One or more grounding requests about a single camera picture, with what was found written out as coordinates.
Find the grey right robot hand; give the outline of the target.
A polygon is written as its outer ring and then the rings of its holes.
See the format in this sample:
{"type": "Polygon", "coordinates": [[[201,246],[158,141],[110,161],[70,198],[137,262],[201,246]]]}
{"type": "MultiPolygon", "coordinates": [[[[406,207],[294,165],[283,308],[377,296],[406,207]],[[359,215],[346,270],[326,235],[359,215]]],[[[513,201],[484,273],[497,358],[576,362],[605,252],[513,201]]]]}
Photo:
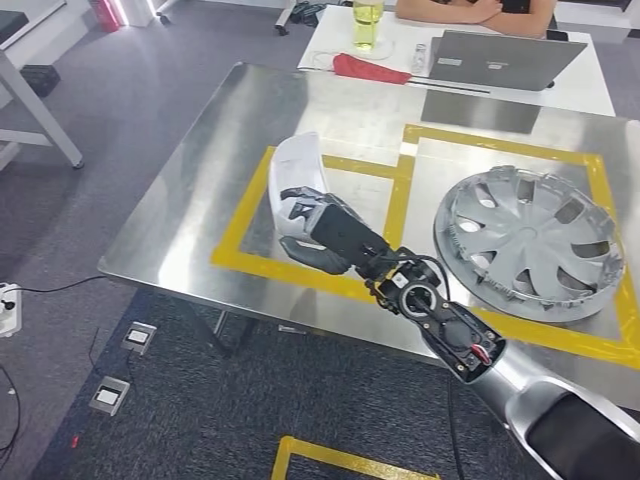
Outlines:
{"type": "Polygon", "coordinates": [[[346,202],[333,193],[310,187],[293,187],[280,193],[280,207],[274,221],[278,242],[291,259],[330,275],[342,275],[351,268],[347,260],[312,240],[310,229],[328,205],[335,205],[361,220],[346,202]]]}

